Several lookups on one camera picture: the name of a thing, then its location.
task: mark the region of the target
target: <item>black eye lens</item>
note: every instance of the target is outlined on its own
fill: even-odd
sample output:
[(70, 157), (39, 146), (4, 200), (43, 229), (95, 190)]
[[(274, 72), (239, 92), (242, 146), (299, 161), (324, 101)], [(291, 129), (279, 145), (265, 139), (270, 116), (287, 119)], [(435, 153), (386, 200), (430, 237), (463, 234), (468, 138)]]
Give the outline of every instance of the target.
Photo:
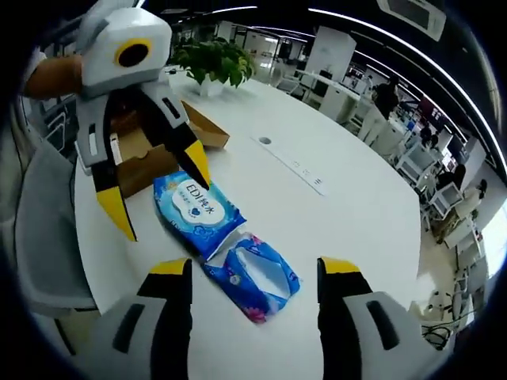
[(143, 61), (148, 55), (148, 46), (135, 44), (123, 50), (118, 58), (122, 67), (132, 67)]

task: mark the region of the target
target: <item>green leaves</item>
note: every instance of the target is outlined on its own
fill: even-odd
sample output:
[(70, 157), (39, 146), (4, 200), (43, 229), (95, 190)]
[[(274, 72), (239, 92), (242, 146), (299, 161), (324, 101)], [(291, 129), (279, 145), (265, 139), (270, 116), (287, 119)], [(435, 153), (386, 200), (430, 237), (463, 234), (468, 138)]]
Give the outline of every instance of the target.
[(229, 79), (231, 86), (238, 87), (255, 73), (252, 58), (238, 45), (224, 38), (210, 42), (196, 42), (189, 39), (175, 47), (170, 62), (189, 70), (187, 76), (202, 84), (209, 74), (212, 81), (222, 83)]

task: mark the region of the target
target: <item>ceiling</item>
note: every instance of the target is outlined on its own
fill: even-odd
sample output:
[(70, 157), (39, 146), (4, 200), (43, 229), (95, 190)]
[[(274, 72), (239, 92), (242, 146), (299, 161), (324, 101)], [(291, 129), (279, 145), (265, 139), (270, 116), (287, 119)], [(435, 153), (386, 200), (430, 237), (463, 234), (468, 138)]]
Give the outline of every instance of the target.
[[(438, 42), (396, 17), (384, 13), (376, 0), (310, 0), (283, 2), (268, 0), (207, 0), (188, 2), (185, 0), (147, 0), (144, 8), (176, 24), (182, 18), (194, 17), (185, 22), (198, 24), (214, 23), (221, 20), (241, 25), (262, 25), (305, 32), (314, 35), (320, 25), (347, 32), (356, 41), (356, 49), (399, 72), (424, 93), (428, 94), (457, 124), (465, 135), (473, 135), (483, 142), (489, 161), (501, 178), (507, 182), (507, 172), (498, 153), (497, 146), (507, 149), (507, 133), (503, 118), (499, 119), (502, 103), (497, 92), (495, 77), (487, 69), (481, 45), (471, 32), (473, 22), (464, 23), (455, 8), (444, 7), (442, 1), (432, 0), (433, 5), (447, 14), (447, 20)], [(223, 13), (209, 13), (239, 6), (257, 6), (256, 9), (235, 10)], [(422, 51), (453, 77), (464, 89), (471, 102), (483, 115), (478, 115), (470, 101), (432, 64), (404, 44), (368, 26), (330, 15), (309, 12), (308, 8), (326, 10), (366, 21), (390, 32)], [(182, 13), (161, 14), (167, 9), (187, 10)], [(386, 72), (386, 69), (355, 54), (353, 61), (369, 63)], [(410, 91), (420, 94), (419, 89), (409, 86)], [(487, 126), (493, 132), (494, 139)]]

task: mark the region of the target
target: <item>blue wet wipes pack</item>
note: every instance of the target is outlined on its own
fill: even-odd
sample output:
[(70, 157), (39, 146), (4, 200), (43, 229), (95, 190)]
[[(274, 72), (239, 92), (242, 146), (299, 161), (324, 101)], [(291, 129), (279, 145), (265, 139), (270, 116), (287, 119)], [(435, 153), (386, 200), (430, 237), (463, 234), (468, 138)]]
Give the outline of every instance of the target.
[(204, 272), (254, 323), (282, 310), (299, 290), (299, 278), (284, 258), (251, 233), (240, 235), (228, 250), (203, 264)]
[(155, 178), (154, 198), (162, 216), (209, 260), (227, 236), (246, 220), (211, 183), (202, 188), (186, 172)]

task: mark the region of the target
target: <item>yellow circle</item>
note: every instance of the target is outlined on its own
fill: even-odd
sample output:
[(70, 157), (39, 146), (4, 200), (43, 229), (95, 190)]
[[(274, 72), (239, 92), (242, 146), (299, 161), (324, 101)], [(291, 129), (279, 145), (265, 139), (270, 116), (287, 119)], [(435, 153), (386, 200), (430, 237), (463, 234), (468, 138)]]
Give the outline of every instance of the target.
[(125, 65), (122, 65), (120, 63), (120, 57), (122, 56), (122, 54), (124, 52), (126, 52), (128, 49), (131, 49), (137, 45), (140, 45), (140, 46), (143, 46), (146, 48), (147, 50), (147, 53), (146, 55), (143, 57), (143, 59), (141, 59), (139, 62), (137, 62), (136, 64), (139, 64), (141, 63), (144, 58), (146, 58), (147, 56), (150, 55), (151, 53), (151, 41), (148, 40), (147, 38), (131, 38), (130, 40), (127, 40), (125, 41), (124, 43), (122, 43), (120, 45), (119, 48), (116, 49), (116, 52), (114, 53), (114, 63), (118, 66), (121, 66), (121, 67), (125, 67)]

